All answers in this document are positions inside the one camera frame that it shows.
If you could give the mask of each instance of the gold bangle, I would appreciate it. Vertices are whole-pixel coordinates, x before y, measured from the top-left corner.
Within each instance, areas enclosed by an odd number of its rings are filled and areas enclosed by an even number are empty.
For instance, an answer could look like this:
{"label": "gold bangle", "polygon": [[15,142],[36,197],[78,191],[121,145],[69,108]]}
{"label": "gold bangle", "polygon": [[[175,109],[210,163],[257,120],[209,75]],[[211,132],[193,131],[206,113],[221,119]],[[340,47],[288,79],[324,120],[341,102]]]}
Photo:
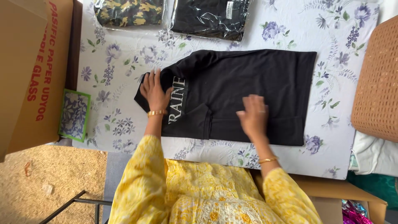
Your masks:
{"label": "gold bangle", "polygon": [[149,117],[149,116],[153,116],[153,115],[159,115],[159,114],[165,115],[165,114],[167,114],[167,110],[153,110],[153,111],[149,111],[149,112],[148,112],[148,117]]}
{"label": "gold bangle", "polygon": [[278,159],[279,159],[279,157],[274,156],[274,157],[272,157],[272,158],[270,158],[270,159],[262,159],[262,160],[259,160],[259,161],[258,161],[258,164],[262,164],[262,163],[265,163],[265,162],[270,162],[270,161],[274,161],[274,160],[278,160]]}

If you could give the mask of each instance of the brown plastic basket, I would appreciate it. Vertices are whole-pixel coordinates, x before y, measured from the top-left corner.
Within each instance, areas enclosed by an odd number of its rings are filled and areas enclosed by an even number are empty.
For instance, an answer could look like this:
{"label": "brown plastic basket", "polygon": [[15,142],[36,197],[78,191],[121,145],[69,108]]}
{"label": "brown plastic basket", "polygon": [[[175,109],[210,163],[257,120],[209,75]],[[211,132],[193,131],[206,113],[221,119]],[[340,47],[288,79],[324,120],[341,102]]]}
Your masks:
{"label": "brown plastic basket", "polygon": [[370,37],[351,122],[360,132],[398,142],[398,16]]}

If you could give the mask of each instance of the yellow printed dress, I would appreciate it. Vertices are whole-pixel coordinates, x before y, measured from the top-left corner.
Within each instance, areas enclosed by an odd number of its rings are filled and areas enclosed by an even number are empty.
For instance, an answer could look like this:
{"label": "yellow printed dress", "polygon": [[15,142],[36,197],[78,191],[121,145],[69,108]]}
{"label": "yellow printed dress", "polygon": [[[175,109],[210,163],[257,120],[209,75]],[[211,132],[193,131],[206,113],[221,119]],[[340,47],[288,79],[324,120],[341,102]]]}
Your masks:
{"label": "yellow printed dress", "polygon": [[283,169],[268,173],[265,200],[240,167],[164,159],[160,140],[144,136],[113,199],[109,224],[322,223]]}

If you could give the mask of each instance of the metal rod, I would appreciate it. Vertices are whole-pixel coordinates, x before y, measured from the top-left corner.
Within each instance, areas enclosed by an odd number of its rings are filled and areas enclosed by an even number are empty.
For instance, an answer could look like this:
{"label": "metal rod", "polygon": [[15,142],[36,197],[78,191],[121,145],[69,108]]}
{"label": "metal rod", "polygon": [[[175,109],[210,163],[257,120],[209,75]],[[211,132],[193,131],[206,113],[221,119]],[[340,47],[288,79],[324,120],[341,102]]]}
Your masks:
{"label": "metal rod", "polygon": [[86,199],[86,198],[76,198],[73,201],[74,202],[80,202],[80,203],[100,204],[100,205],[112,206],[112,202],[111,201],[107,201],[107,200],[94,200],[94,199]]}
{"label": "metal rod", "polygon": [[80,193],[78,193],[75,197],[73,197],[72,199],[70,199],[67,203],[65,203],[64,205],[62,205],[60,208],[58,208],[55,212],[53,212],[51,215],[49,215],[47,218],[45,218],[45,220],[41,221],[39,224],[46,224],[48,222],[50,222],[55,216],[57,216],[59,213],[61,213],[63,210],[65,210],[70,204],[72,204],[74,202],[75,199],[81,197],[82,195],[84,195],[86,193],[85,190],[82,190]]}
{"label": "metal rod", "polygon": [[95,213],[95,217],[94,217],[94,223],[95,224],[100,224],[100,206],[99,206],[99,204],[96,204],[96,213]]}

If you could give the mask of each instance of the packaged camouflage garment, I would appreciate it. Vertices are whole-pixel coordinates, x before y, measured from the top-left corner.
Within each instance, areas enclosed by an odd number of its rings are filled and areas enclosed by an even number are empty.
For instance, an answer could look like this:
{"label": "packaged camouflage garment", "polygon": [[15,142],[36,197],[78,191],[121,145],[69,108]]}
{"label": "packaged camouflage garment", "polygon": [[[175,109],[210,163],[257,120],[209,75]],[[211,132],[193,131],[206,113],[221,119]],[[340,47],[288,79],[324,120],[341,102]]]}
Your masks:
{"label": "packaged camouflage garment", "polygon": [[94,11],[105,26],[137,26],[160,24],[163,0],[98,0]]}

